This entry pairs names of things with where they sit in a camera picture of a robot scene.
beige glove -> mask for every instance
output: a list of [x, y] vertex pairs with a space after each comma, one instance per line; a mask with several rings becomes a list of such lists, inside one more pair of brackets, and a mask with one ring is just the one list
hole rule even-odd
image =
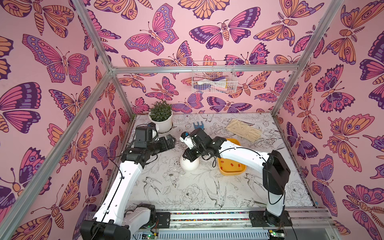
[[261, 137], [261, 131], [259, 129], [253, 128], [237, 119], [232, 119], [226, 129], [240, 137], [249, 140], [250, 142], [255, 142]]

bird drawing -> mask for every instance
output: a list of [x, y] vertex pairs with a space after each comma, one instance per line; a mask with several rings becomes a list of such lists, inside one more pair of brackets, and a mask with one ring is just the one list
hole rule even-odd
[[145, 182], [144, 193], [145, 193], [145, 196], [147, 196], [148, 201], [150, 201], [149, 197], [148, 197], [148, 191], [149, 191], [150, 188], [153, 188], [153, 190], [155, 190], [155, 193], [156, 193], [157, 196], [159, 196], [157, 194], [157, 191], [159, 191], [159, 193], [161, 193], [160, 190], [155, 186], [154, 181], [156, 181], [156, 182], [161, 184], [161, 182], [157, 181], [153, 177], [146, 177], [145, 179], [143, 179], [143, 182]]
[[220, 184], [219, 182], [217, 181], [217, 184], [216, 184], [216, 181], [214, 180], [215, 182], [215, 186], [216, 186], [216, 193], [213, 193], [209, 190], [209, 188], [207, 187], [207, 184], [204, 182], [205, 184], [205, 189], [207, 190], [207, 194], [209, 196], [209, 198], [211, 200], [214, 200], [216, 201], [215, 202], [215, 207], [223, 207], [224, 206], [224, 203], [225, 203], [225, 198], [227, 197], [227, 187], [225, 187], [225, 192], [224, 192], [224, 196], [221, 195], [220, 193]]
[[261, 198], [258, 194], [257, 194], [257, 192], [256, 192], [256, 190], [255, 190], [255, 184], [257, 184], [261, 189], [263, 189], [264, 191], [265, 191], [265, 189], [264, 189], [264, 187], [263, 187], [263, 185], [261, 184], [261, 183], [259, 183], [259, 182], [257, 182], [255, 179], [256, 178], [259, 178], [259, 179], [262, 179], [262, 178], [260, 178], [259, 176], [256, 176], [256, 175], [253, 175], [253, 174], [250, 174], [250, 173], [246, 173], [245, 174], [245, 176], [244, 176], [244, 178], [245, 179], [248, 179], [248, 186], [251, 188], [251, 190], [259, 197], [259, 198]]

white flower pot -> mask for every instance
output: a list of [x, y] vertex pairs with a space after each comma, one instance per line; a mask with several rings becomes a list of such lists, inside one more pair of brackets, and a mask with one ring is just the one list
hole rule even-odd
[[162, 122], [156, 122], [156, 121], [152, 120], [150, 114], [151, 113], [148, 114], [149, 120], [151, 122], [155, 123], [156, 126], [159, 127], [159, 130], [158, 130], [159, 133], [166, 133], [166, 132], [169, 132], [169, 130], [172, 129], [172, 126], [173, 126], [173, 124], [172, 124], [173, 112], [171, 113], [171, 115], [169, 116], [169, 118], [167, 120], [162, 121]]

white ball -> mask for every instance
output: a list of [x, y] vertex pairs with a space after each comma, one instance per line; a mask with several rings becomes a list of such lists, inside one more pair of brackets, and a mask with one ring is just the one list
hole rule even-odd
[[184, 171], [191, 172], [196, 170], [199, 167], [200, 164], [200, 158], [198, 157], [195, 161], [190, 162], [188, 159], [183, 158], [183, 156], [180, 157], [180, 166]]

butterfly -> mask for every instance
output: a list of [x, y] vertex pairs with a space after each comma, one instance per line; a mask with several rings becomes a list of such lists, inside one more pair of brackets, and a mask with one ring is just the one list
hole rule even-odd
[[300, 166], [300, 170], [301, 170], [304, 178], [306, 178], [308, 176], [308, 169], [307, 169], [307, 167], [303, 168], [303, 167]]
[[135, 104], [131, 102], [132, 111], [134, 114], [142, 114], [149, 110], [149, 105], [144, 103], [144, 99], [139, 97], [135, 100]]
[[209, 109], [216, 111], [217, 113], [221, 110], [227, 111], [227, 113], [238, 113], [239, 111], [245, 111], [252, 107], [249, 103], [232, 103], [226, 102], [221, 98], [207, 97], [208, 104], [212, 107]]
[[375, 117], [369, 114], [359, 114], [357, 116], [353, 115], [345, 120], [337, 118], [332, 121], [330, 117], [328, 117], [328, 119], [331, 121], [333, 136], [329, 137], [328, 144], [323, 145], [323, 147], [328, 146], [333, 153], [337, 152], [339, 154], [339, 157], [348, 167], [351, 167], [354, 171], [361, 172], [359, 158], [347, 142], [349, 142], [351, 138], [356, 138], [350, 136], [366, 129]]
[[127, 122], [129, 122], [131, 120], [131, 118], [129, 117], [129, 114], [124, 109], [119, 108], [119, 114], [121, 116], [121, 122], [123, 124], [126, 124]]
[[322, 139], [323, 134], [321, 133], [319, 126], [310, 116], [310, 114], [313, 115], [311, 112], [311, 109], [309, 109], [311, 105], [311, 99], [312, 99], [312, 83], [309, 83], [307, 88], [305, 89], [303, 97], [300, 96], [299, 99], [297, 100], [297, 106], [301, 110], [304, 110], [304, 112], [299, 113], [297, 117], [298, 118], [304, 117], [301, 123], [301, 129], [303, 132], [305, 133], [310, 132], [313, 136], [317, 137], [318, 139]]
[[303, 137], [296, 132], [295, 127], [287, 122], [287, 137], [290, 146], [297, 148], [297, 155], [300, 156], [303, 160], [311, 157], [316, 157], [319, 152], [317, 149], [310, 143], [305, 140], [301, 140]]
[[175, 20], [172, 17], [172, 10], [173, 8], [166, 3], [160, 6], [153, 16], [153, 31], [149, 29], [148, 34], [140, 33], [133, 35], [125, 42], [125, 46], [129, 50], [137, 49], [140, 52], [148, 50], [156, 55], [162, 53], [164, 51], [164, 46], [161, 44], [163, 41], [171, 44], [179, 39], [172, 29], [172, 26], [175, 23]]
[[[40, 155], [40, 150], [36, 150], [36, 148], [29, 148], [24, 154], [19, 170], [19, 181], [16, 182], [15, 173], [13, 168], [11, 171], [13, 173], [13, 182], [5, 181], [3, 178], [0, 178], [1, 181], [12, 184], [12, 189], [18, 196], [21, 195], [24, 189], [32, 177], [36, 174], [37, 170], [40, 168], [42, 163], [44, 162], [45, 157]], [[49, 177], [44, 187], [41, 189], [39, 195], [44, 194], [46, 191], [50, 189], [51, 180]], [[15, 203], [16, 198], [12, 190], [8, 187], [0, 186], [0, 222], [9, 212], [13, 204]]]
[[159, 67], [192, 66], [191, 54], [187, 41], [184, 41], [177, 49], [176, 57], [173, 55], [170, 57], [172, 59], [155, 59], [151, 62]]
[[293, 98], [293, 95], [297, 92], [298, 89], [299, 89], [299, 84], [294, 85], [290, 93], [288, 94], [288, 97], [283, 102], [283, 108], [287, 110], [289, 113], [291, 113], [291, 116], [295, 114], [295, 108], [293, 107], [292, 101], [295, 99]]
[[[384, 32], [378, 35], [376, 40], [373, 42], [371, 49], [368, 52], [368, 56], [379, 60], [384, 63], [384, 56], [382, 55], [384, 51]], [[376, 62], [371, 59], [364, 59], [360, 63], [360, 68], [362, 69], [360, 80], [367, 80], [370, 78], [376, 78], [373, 81], [373, 84], [384, 83], [384, 65]], [[369, 98], [375, 99], [378, 102], [378, 106], [381, 109], [384, 109], [384, 84], [377, 87], [369, 94]]]
[[[59, 141], [60, 137], [63, 135], [64, 131], [50, 123], [49, 128], [47, 129], [49, 133], [49, 140], [51, 140], [51, 145], [55, 146], [57, 141]], [[93, 137], [93, 127], [89, 126], [87, 129], [83, 131], [83, 133], [79, 137], [79, 133], [77, 133], [78, 138], [77, 142], [76, 139], [69, 144], [68, 148], [65, 150], [64, 155], [61, 157], [59, 163], [60, 167], [57, 169], [56, 173], [59, 173], [61, 167], [66, 166], [67, 164], [71, 163], [72, 159], [76, 159], [76, 161], [84, 161], [85, 164], [87, 162], [85, 161], [85, 158], [88, 155], [88, 147], [91, 144], [92, 137]]]
[[120, 126], [119, 126], [119, 134], [120, 134], [120, 143], [122, 143], [125, 137], [125, 132]]
[[263, 88], [265, 88], [266, 86], [266, 80], [267, 78], [269, 77], [269, 75], [271, 74], [271, 71], [264, 71], [262, 73], [260, 73], [259, 75], [257, 75], [255, 78], [253, 78], [249, 84], [247, 84], [247, 82], [243, 83], [242, 86], [237, 86], [236, 87], [236, 91], [234, 93], [230, 93], [228, 96], [230, 98], [237, 98], [241, 95], [241, 93], [243, 92], [243, 89], [244, 89], [244, 92], [250, 96], [251, 95], [251, 89], [254, 89], [254, 90], [261, 90]]
[[41, 36], [44, 31], [44, 18], [42, 14], [55, 34], [62, 38], [65, 38], [68, 35], [68, 29], [64, 26], [68, 26], [74, 17], [73, 11], [65, 6], [50, 5], [41, 7], [39, 0], [34, 1], [33, 4], [32, 1], [1, 0], [0, 5], [9, 14], [20, 18], [28, 16], [33, 5], [33, 9], [36, 11], [34, 14], [36, 27]]
[[172, 111], [174, 112], [183, 112], [183, 113], [191, 113], [192, 108], [194, 109], [200, 109], [203, 106], [201, 103], [201, 100], [203, 100], [203, 93], [201, 91], [192, 93], [189, 97], [188, 100], [184, 100], [184, 102], [179, 102], [172, 104]]
[[97, 147], [92, 150], [91, 157], [96, 160], [96, 162], [101, 162], [101, 167], [103, 170], [108, 166], [108, 160], [114, 161], [116, 159], [116, 149], [119, 144], [119, 136], [115, 136], [109, 144], [109, 147]]
[[107, 132], [112, 134], [112, 127], [115, 125], [116, 110], [111, 114], [111, 110], [109, 109], [107, 114], [104, 109], [103, 114], [98, 108], [95, 108], [95, 112], [96, 116], [99, 118], [99, 127], [101, 127], [103, 135], [107, 134]]
[[[95, 17], [93, 11], [91, 11], [91, 10], [87, 10], [87, 11], [88, 11], [89, 17], [91, 18], [93, 26], [95, 27], [95, 30], [96, 30], [98, 36], [100, 37], [100, 42], [103, 45], [104, 50], [107, 51], [107, 52], [111, 52], [111, 53], [119, 53], [116, 49], [114, 49], [113, 47], [111, 47], [108, 44], [106, 44], [106, 42], [108, 42], [108, 40], [106, 40], [106, 38], [109, 38], [109, 39], [120, 39], [121, 37], [119, 35], [111, 32], [111, 31], [109, 31], [109, 30], [102, 29], [101, 24], [99, 23], [99, 21]], [[79, 17], [79, 21], [81, 23], [81, 26], [83, 27], [83, 31], [85, 33], [84, 50], [89, 49], [89, 47], [91, 45], [92, 45], [92, 48], [94, 48], [93, 42], [92, 42], [92, 40], [91, 40], [91, 38], [90, 38], [90, 36], [88, 34], [87, 29], [85, 28], [83, 22], [81, 21], [80, 16], [78, 16], [78, 17]], [[98, 58], [99, 58], [99, 54], [97, 53], [97, 51], [95, 49], [95, 61], [96, 62], [97, 62]]]
[[384, 189], [377, 187], [369, 189], [363, 185], [356, 185], [356, 190], [352, 186], [344, 186], [344, 190], [350, 195], [347, 195], [348, 200], [343, 199], [344, 206], [353, 211], [353, 218], [358, 224], [363, 226], [372, 239], [381, 240], [381, 236], [375, 223], [368, 216], [371, 214], [372, 218], [380, 226], [382, 222], [375, 213], [383, 213], [382, 207], [369, 207], [367, 204], [379, 204], [384, 202]]
[[333, 158], [328, 154], [319, 160], [319, 164], [311, 164], [311, 173], [316, 178], [316, 181], [312, 182], [312, 189], [321, 196], [323, 204], [328, 208], [330, 214], [337, 217], [336, 201], [329, 189], [330, 183], [327, 182], [332, 176], [333, 168]]
[[341, 112], [345, 107], [351, 106], [355, 101], [355, 98], [347, 93], [335, 92], [338, 85], [336, 85], [337, 81], [341, 77], [343, 72], [344, 65], [336, 65], [336, 67], [327, 69], [327, 72], [324, 77], [320, 78], [316, 83], [316, 91], [317, 92], [325, 92], [321, 97], [326, 97], [324, 101], [320, 104], [320, 109], [323, 112], [332, 112], [333, 109]]
[[357, 37], [354, 35], [354, 33], [358, 33], [365, 28], [364, 26], [359, 26], [374, 18], [382, 10], [384, 10], [384, 1], [371, 2], [367, 4], [361, 11], [360, 8], [355, 8], [351, 10], [351, 12], [346, 12], [346, 7], [344, 5], [341, 9], [341, 23], [351, 30], [355, 28], [356, 29], [353, 32], [348, 29], [341, 30], [339, 34], [346, 38], [340, 38], [332, 41], [324, 48], [322, 54], [326, 53], [328, 50], [331, 50], [334, 55], [339, 54], [339, 59], [341, 61], [351, 65], [355, 64], [355, 48], [353, 47], [353, 44], [348, 37], [351, 37], [354, 42], [357, 42]]
[[[258, 65], [258, 64], [266, 64], [266, 58], [268, 57], [268, 50], [265, 49], [265, 44], [259, 43], [256, 45], [256, 47], [252, 50], [251, 55], [249, 55], [248, 60], [248, 54], [247, 57], [244, 58], [243, 54], [240, 54], [240, 56], [244, 59], [234, 56], [234, 55], [226, 55], [224, 61], [226, 61], [225, 65]], [[244, 72], [236, 72], [236, 76], [240, 77], [243, 75]]]
[[2, 57], [9, 55], [9, 52], [13, 49], [13, 41], [0, 36], [0, 49], [0, 80], [8, 79], [8, 74], [11, 72], [9, 67], [11, 65]]
[[[139, 3], [143, 4], [144, 7], [147, 7], [153, 10], [149, 0], [137, 0]], [[96, 0], [94, 7], [98, 10], [105, 12], [121, 13], [121, 17], [127, 20], [134, 20], [137, 16], [137, 6], [135, 0], [122, 0], [122, 1], [111, 1], [111, 0]]]
[[65, 81], [65, 75], [69, 75], [73, 84], [81, 85], [81, 74], [87, 71], [89, 65], [87, 56], [75, 53], [67, 58], [66, 54], [61, 54], [61, 58], [49, 44], [28, 34], [23, 35], [23, 44], [32, 51], [36, 61], [47, 66], [51, 82], [62, 83]]
[[153, 91], [159, 91], [159, 92], [147, 93], [147, 94], [145, 94], [145, 96], [150, 97], [150, 98], [157, 98], [160, 100], [164, 99], [164, 98], [166, 100], [172, 100], [171, 97], [179, 94], [179, 92], [175, 90], [175, 88], [176, 88], [175, 85], [170, 83], [169, 78], [167, 78], [165, 76], [163, 77], [163, 80], [162, 80], [163, 87], [161, 87], [161, 85], [159, 83], [156, 83], [156, 85], [159, 88], [151, 88], [151, 89]]
[[[132, 68], [132, 67], [140, 67], [140, 65], [133, 59], [130, 59], [124, 55], [121, 56], [121, 58], [123, 59], [125, 65], [129, 68]], [[130, 73], [130, 74], [125, 74], [124, 76], [126, 78], [119, 78], [119, 82], [121, 85], [123, 86], [131, 86], [133, 88], [141, 88], [141, 90], [143, 91], [143, 93], [146, 92], [146, 88], [145, 86], [139, 82], [138, 80], [140, 81], [143, 81], [144, 78], [142, 77], [151, 77], [151, 76], [155, 76], [157, 73]]]
[[64, 110], [64, 116], [67, 119], [67, 126], [71, 123], [71, 121], [75, 118], [76, 114], [80, 111], [80, 108], [83, 107], [85, 101], [91, 95], [91, 88], [85, 87], [79, 94], [79, 97], [76, 97], [71, 94], [73, 98], [68, 96], [67, 94], [60, 92], [59, 90], [50, 89], [49, 92], [51, 96], [56, 101], [56, 105]]
[[348, 235], [351, 233], [351, 231], [348, 228], [346, 228], [343, 224], [341, 224], [340, 222], [333, 220], [333, 223], [337, 227], [337, 230], [339, 231], [340, 235]]
[[231, 35], [235, 43], [239, 43], [241, 39], [249, 37], [251, 35], [251, 31], [244, 28], [252, 28], [258, 20], [259, 15], [259, 7], [249, 8], [235, 16], [229, 22], [228, 26], [225, 24], [228, 20], [225, 20], [221, 23], [221, 28], [212, 25], [199, 26], [192, 29], [189, 32], [189, 35], [195, 41], [202, 44], [208, 41], [205, 45], [207, 49], [222, 48], [223, 37], [226, 41], [228, 41], [229, 35]]
[[262, 93], [255, 96], [255, 99], [260, 99], [261, 101], [266, 101], [267, 103], [274, 103], [277, 101], [277, 97], [280, 96], [281, 91], [283, 90], [286, 82], [285, 78], [279, 78], [275, 83], [275, 90], [270, 89], [270, 93]]
[[96, 211], [97, 206], [95, 204], [92, 204], [96, 201], [97, 195], [99, 195], [102, 191], [101, 185], [103, 184], [103, 179], [100, 178], [99, 171], [96, 167], [91, 168], [91, 172], [89, 173], [88, 178], [88, 197], [85, 196], [85, 202], [83, 203], [85, 207], [80, 213], [79, 219], [77, 220], [76, 226], [74, 228], [73, 237], [72, 240], [76, 240], [80, 237], [80, 226], [83, 223], [84, 220], [87, 219], [87, 216], [91, 212]]
[[47, 209], [51, 210], [51, 214], [44, 215], [42, 217], [38, 217], [29, 221], [16, 229], [16, 232], [12, 236], [12, 240], [19, 239], [47, 239], [51, 232], [52, 228], [52, 219], [55, 219], [55, 223], [59, 228], [64, 229], [64, 217], [60, 210], [62, 211], [71, 211], [73, 210], [80, 201], [80, 181], [81, 181], [81, 170], [78, 170], [71, 180], [69, 181], [67, 187], [64, 190], [64, 193], [61, 197], [59, 204], [56, 206], [57, 200], [55, 204], [50, 208], [41, 207], [39, 209]]
[[318, 11], [323, 5], [324, 3], [321, 3], [315, 6], [314, 8], [310, 8], [308, 7], [308, 3], [306, 3], [305, 1], [301, 1], [299, 3], [299, 0], [280, 0], [281, 9], [283, 10], [283, 13], [287, 17], [287, 19], [284, 19], [283, 14], [278, 12], [277, 15], [280, 20], [273, 22], [272, 25], [276, 25], [279, 23], [283, 24], [273, 26], [262, 32], [259, 32], [253, 38], [263, 41], [271, 41], [275, 38], [278, 41], [287, 39], [290, 41], [289, 45], [292, 46], [295, 42], [295, 34], [287, 26], [295, 26], [297, 25], [297, 22], [289, 18], [303, 18], [309, 16]]
[[40, 99], [40, 86], [34, 82], [19, 84], [5, 92], [0, 98], [0, 110], [4, 111], [0, 114], [0, 130], [9, 131], [8, 121], [20, 132], [28, 133], [30, 126], [40, 120], [40, 114], [20, 109], [38, 109]]
[[288, 60], [286, 57], [284, 57], [283, 55], [279, 55], [277, 54], [273, 60], [275, 61], [276, 64], [297, 64], [300, 60], [300, 55], [299, 56], [296, 56], [294, 57], [293, 59], [291, 58], [291, 56], [288, 56], [291, 60]]
[[304, 82], [308, 82], [309, 79], [311, 78], [311, 76], [314, 76], [316, 74], [318, 74], [320, 71], [321, 71], [321, 67], [320, 66], [317, 66], [317, 65], [314, 65], [314, 66], [311, 66], [312, 64], [315, 64], [315, 63], [311, 63], [311, 59], [306, 63], [305, 67], [304, 67], [304, 70], [303, 70], [303, 73], [301, 74], [301, 76], [304, 76]]
[[196, 18], [210, 19], [214, 11], [225, 10], [230, 0], [181, 0], [178, 5], [188, 10], [193, 9]]

